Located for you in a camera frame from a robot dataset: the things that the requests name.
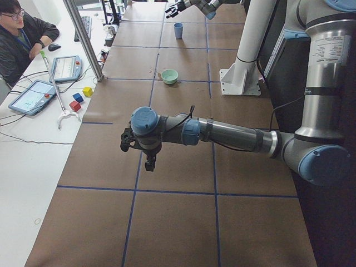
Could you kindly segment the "reacher grabber stick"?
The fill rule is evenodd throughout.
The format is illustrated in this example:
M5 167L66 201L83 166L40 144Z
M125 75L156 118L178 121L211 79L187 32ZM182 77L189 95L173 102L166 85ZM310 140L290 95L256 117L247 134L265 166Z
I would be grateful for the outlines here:
M63 120L64 118L69 117L69 116L72 116L72 115L75 116L75 117L79 120L79 122L81 122L81 118L80 118L80 116L78 115L78 113L76 113L75 111L72 111L72 110L67 110L67 109L65 108L65 106L64 106L64 104L63 104L63 102L62 102L61 96L60 96L60 92L59 92L58 86L56 85L56 81L55 81L55 79L54 79L54 77L53 77L53 74L52 74L52 72L51 72L51 70L50 70L50 67L49 67L49 64L48 64L48 59L47 59L47 57L46 57L46 55L45 55L45 52L44 52L43 50L40 50L40 54L41 54L41 56L42 56L42 58L43 58L43 60L44 60L46 69L47 69L48 74L49 74L49 76L50 76L50 81L51 81L52 84L53 84L53 88L55 89L56 96L57 96L57 98L58 98L58 100L59 100L59 103L60 103L60 106L61 106L61 109L62 109L62 112L61 112L61 114L59 115L58 120L57 120L58 129L60 130L60 129L62 128L62 126L61 126L62 120Z

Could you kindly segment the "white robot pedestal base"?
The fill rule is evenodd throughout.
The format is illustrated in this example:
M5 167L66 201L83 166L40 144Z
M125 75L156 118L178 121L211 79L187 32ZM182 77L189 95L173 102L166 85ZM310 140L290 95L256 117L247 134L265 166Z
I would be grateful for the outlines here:
M250 2L235 63L220 70L223 95L261 95L257 60L275 6L276 0Z

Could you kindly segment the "yellow cube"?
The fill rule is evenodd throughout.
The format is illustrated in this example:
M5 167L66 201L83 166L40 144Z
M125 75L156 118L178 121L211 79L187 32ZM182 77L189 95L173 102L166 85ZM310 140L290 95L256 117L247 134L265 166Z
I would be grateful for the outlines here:
M93 89L91 87L88 87L88 86L84 87L82 89L82 92L86 97L91 97L93 95Z

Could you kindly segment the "blue cube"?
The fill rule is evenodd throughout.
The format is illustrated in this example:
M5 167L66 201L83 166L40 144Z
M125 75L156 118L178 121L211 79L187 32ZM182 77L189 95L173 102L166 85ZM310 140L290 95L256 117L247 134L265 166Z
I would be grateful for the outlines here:
M72 97L74 98L75 101L77 101L78 103L83 102L83 97L81 96L80 93L75 93L72 95Z

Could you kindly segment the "mint green bowl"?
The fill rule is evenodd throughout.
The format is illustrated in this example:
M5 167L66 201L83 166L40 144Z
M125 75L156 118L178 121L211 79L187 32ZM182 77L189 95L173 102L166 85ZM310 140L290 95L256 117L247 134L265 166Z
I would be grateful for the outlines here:
M178 72L173 69L166 69L161 73L161 78L163 82L167 85L173 85L174 83L176 83L178 76Z

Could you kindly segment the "teach pendant tablet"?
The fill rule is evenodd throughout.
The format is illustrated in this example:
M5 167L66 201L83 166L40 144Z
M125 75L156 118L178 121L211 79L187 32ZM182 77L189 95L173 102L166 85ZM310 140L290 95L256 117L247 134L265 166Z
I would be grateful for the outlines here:
M81 75L82 61L79 56L55 57L51 71L56 83L75 81Z
M55 95L56 90L52 83L35 80L8 105L8 108L34 116L44 109Z

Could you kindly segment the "aluminium frame post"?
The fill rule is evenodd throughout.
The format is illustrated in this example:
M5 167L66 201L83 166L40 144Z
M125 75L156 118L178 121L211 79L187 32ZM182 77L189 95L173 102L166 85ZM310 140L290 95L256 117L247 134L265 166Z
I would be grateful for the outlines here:
M75 30L78 33L81 45L84 49L84 52L85 52L86 57L90 63L90 66L94 72L95 78L96 78L97 82L101 82L104 79L104 75L103 75L101 67L98 63L96 54L94 53L94 50L92 48L92 44L90 42L88 34L87 34L85 27L82 23L80 13L75 5L75 2L73 0L63 0L63 2L64 2L64 5L65 5L67 11L68 11L68 14L70 15L70 18L73 22Z

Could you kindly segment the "black computer mouse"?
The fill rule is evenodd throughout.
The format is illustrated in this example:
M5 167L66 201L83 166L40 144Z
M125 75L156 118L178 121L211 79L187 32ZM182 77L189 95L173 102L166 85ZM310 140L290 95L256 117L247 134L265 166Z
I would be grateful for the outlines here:
M50 52L56 51L56 50L58 50L58 49L60 49L60 48L61 48L60 45L54 44L54 43L52 43L52 44L50 44L50 45L48 46L48 50L49 50Z

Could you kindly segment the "small metal cup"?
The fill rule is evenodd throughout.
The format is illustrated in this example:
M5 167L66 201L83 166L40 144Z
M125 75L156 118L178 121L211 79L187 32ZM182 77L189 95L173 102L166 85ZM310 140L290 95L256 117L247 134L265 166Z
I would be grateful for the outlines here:
M109 26L107 30L110 35L114 36L116 34L116 30L114 26Z

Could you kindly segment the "person in black jacket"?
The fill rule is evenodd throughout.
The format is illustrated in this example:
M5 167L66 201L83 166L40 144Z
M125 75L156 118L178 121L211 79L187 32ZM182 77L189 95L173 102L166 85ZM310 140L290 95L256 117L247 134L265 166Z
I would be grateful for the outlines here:
M1 1L1 76L13 87L40 51L60 31L28 14L19 1Z

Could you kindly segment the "near teach pendant tablet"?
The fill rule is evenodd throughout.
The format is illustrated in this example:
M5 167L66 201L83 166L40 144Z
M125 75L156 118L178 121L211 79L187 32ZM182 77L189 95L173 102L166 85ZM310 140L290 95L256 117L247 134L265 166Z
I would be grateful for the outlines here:
M52 83L35 80L8 105L8 108L34 116L44 109L55 95L56 90Z

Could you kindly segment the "light blue plastic cup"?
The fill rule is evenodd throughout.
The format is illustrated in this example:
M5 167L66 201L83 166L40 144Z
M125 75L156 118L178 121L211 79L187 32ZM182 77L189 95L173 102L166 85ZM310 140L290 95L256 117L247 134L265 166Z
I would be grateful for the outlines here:
M174 34L176 39L182 39L184 25L180 22L174 24Z

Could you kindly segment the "far teach pendant tablet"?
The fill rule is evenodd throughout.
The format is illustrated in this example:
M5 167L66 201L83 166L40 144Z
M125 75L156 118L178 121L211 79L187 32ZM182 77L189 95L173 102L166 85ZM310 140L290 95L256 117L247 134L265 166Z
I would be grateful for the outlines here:
M51 71L56 83L75 81L81 75L82 61L79 56L55 57Z

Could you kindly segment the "red cube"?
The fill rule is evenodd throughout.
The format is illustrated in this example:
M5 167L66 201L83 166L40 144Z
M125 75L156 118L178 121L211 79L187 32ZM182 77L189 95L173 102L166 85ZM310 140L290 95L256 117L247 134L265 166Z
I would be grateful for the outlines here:
M70 108L72 111L77 112L81 109L81 104L77 101L72 101L70 103Z

